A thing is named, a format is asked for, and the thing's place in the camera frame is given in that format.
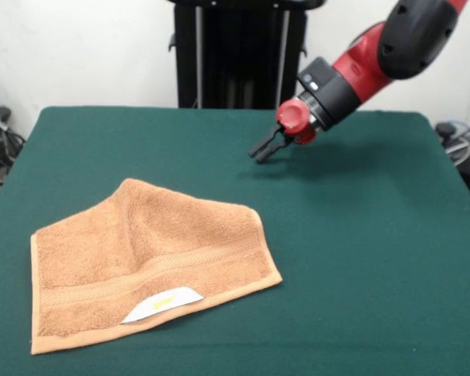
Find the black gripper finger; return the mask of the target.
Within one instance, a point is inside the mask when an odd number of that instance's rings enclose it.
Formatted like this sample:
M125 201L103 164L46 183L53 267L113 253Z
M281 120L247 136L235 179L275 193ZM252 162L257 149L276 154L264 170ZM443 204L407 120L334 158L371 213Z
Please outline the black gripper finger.
M274 139L277 137L278 134L284 135L284 127L282 125L275 125L271 128L269 135L267 135L263 141L255 145L249 152L249 157L255 157L265 146L269 146L274 143Z
M255 161L257 163L265 163L270 157L272 157L280 149L288 147L294 142L294 139L291 137L285 136L281 141L272 143L269 146L265 146L262 151L260 151L255 156Z

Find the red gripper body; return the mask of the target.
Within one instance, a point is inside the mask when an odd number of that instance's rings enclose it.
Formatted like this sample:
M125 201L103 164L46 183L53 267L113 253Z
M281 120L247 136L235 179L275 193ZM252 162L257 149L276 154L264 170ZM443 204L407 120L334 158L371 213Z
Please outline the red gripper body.
M283 102L277 109L276 120L286 137L297 144L308 144L316 138L316 130L310 124L310 109L300 99Z

